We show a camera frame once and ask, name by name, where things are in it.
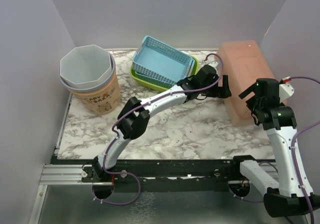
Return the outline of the pink translucent lidded box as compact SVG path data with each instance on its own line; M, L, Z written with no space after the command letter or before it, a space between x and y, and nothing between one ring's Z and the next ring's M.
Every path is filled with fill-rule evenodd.
M240 99L239 94L258 78L273 79L275 76L255 40L224 42L217 54L224 63L223 74L228 76L231 97L223 102L231 124L235 127L252 125L254 120L246 101L253 97L254 93L244 99Z

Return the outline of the large blue perforated basket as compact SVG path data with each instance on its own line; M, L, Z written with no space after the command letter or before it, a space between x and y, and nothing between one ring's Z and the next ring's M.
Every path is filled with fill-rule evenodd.
M149 35L132 58L132 68L137 74L168 84L186 78L194 64L190 55Z

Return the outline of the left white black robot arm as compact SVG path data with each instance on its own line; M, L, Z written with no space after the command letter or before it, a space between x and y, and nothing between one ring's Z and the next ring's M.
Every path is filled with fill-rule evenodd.
M145 99L131 97L111 128L114 137L103 153L92 161L94 177L101 182L110 177L110 169L115 166L120 154L131 141L145 133L153 116L195 100L199 95L222 99L230 97L229 77L223 73L218 74L214 67L206 64L196 74L179 80L160 94Z

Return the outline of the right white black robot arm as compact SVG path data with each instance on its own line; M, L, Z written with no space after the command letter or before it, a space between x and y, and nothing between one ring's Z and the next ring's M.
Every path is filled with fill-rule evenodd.
M283 100L294 93L289 81L289 77L281 81L258 78L239 94L239 98L244 99L253 93L246 106L255 125L262 125L270 140L278 179L271 177L250 155L235 156L229 173L236 180L245 177L255 186L271 217L309 214L313 220L314 211L320 207L320 197L314 194L303 167L294 111L283 104Z

